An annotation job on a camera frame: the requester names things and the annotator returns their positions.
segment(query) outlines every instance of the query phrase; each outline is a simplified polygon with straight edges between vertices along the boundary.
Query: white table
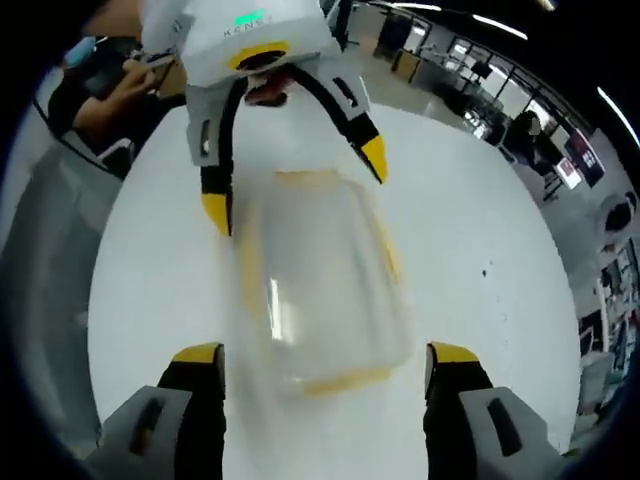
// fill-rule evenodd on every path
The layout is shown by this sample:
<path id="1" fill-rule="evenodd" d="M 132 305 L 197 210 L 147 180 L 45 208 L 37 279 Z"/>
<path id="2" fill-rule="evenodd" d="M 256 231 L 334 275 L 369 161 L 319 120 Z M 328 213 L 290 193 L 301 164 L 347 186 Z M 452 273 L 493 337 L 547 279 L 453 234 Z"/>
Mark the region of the white table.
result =
<path id="1" fill-rule="evenodd" d="M 334 417 L 355 422 L 352 443 L 341 446 L 351 450 L 351 463 L 340 464 L 340 476 L 425 478 L 422 388 L 429 340 L 474 351 L 494 384 L 510 387 L 547 421 L 550 441 L 564 451 L 579 393 L 578 326 L 562 263 L 539 210 L 489 145 L 389 107 L 374 105 L 372 116 L 390 163 L 389 181 L 381 187 L 303 92 L 294 92 L 282 109 L 241 107 L 235 129 L 238 182 L 276 169 L 338 168 L 375 194 L 403 264 L 420 347 L 384 388 L 347 394 L 333 407 L 335 414 L 322 414 L 325 422 Z M 225 340 L 216 318 L 228 308 L 216 275 L 224 260 L 216 248 L 222 240 L 200 204 L 186 122 L 186 110 L 174 110 L 148 141 L 100 246 L 91 287 L 89 356 L 102 420 L 139 387 L 155 385 L 180 349 Z M 234 431 L 232 398 L 225 408 L 225 473 L 257 478 L 246 465 L 255 452 L 246 452 Z M 382 420 L 372 421 L 376 411 Z M 383 415 L 389 412 L 392 420 Z M 368 450 L 354 447 L 372 437 L 382 438 Z M 304 442 L 287 445 L 297 449 L 290 458 L 300 464 Z M 385 453 L 372 454 L 376 448 Z M 322 463 L 313 461 L 298 465 L 297 473 L 291 467 L 290 478 L 327 478 L 319 473 Z"/>

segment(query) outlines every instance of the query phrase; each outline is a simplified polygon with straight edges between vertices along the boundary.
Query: transparent plastic box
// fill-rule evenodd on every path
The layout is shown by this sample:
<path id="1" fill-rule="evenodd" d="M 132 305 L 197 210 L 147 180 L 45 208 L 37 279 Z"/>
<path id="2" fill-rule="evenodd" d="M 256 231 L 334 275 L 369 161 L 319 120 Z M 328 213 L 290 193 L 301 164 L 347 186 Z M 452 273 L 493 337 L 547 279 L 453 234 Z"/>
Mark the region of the transparent plastic box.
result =
<path id="1" fill-rule="evenodd" d="M 335 394 L 409 357 L 397 259 L 362 187 L 333 171 L 277 173 L 242 217 L 243 302 L 280 388 Z"/>

